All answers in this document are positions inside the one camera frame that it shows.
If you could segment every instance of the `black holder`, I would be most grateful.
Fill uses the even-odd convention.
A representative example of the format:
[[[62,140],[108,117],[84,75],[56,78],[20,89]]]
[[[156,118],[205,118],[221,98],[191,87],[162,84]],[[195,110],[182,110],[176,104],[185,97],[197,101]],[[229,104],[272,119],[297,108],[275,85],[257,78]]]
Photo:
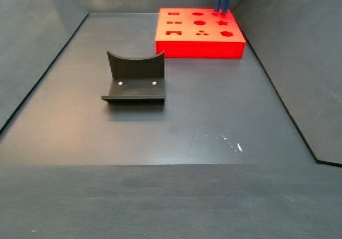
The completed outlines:
[[[106,102],[164,101],[164,53],[144,59],[126,59],[106,52],[112,85]]]

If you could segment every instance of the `gray floor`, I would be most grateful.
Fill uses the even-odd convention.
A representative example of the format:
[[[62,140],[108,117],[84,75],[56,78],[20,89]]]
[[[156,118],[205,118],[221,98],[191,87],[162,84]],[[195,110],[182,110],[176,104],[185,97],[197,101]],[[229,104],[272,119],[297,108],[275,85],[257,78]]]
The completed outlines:
[[[165,60],[164,106],[108,106],[106,50],[153,54],[156,14],[90,15],[1,134],[1,165],[312,164],[247,46]]]
[[[337,239],[339,168],[259,165],[0,170],[6,239]]]

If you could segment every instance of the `red block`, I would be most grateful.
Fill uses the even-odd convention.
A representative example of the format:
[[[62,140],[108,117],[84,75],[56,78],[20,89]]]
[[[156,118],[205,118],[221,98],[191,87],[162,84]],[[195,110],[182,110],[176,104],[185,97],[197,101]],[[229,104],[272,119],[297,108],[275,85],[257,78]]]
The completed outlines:
[[[166,58],[240,59],[245,40],[231,12],[161,8],[154,36],[156,53]]]

